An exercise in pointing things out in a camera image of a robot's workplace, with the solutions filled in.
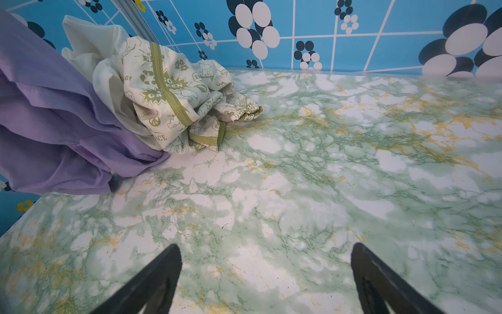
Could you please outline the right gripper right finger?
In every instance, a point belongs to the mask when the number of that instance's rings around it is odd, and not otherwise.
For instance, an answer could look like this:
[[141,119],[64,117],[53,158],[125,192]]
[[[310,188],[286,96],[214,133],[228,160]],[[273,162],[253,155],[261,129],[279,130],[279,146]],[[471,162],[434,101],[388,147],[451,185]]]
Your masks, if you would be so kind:
[[354,245],[351,267],[364,313],[442,313],[363,243]]

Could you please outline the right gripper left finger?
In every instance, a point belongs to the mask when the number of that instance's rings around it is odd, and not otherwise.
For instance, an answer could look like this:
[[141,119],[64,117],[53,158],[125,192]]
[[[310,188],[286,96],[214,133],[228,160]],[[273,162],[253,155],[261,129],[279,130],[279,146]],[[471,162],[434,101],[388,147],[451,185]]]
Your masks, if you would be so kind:
[[169,313],[182,269],[179,246],[171,244],[93,313]]

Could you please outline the purple cloth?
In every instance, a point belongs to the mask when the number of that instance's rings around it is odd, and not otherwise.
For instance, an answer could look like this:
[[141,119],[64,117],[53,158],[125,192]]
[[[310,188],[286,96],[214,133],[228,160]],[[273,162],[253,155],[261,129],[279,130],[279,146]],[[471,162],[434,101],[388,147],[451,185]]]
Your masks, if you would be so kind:
[[169,157],[125,129],[91,82],[1,11],[1,175],[17,192],[108,194]]

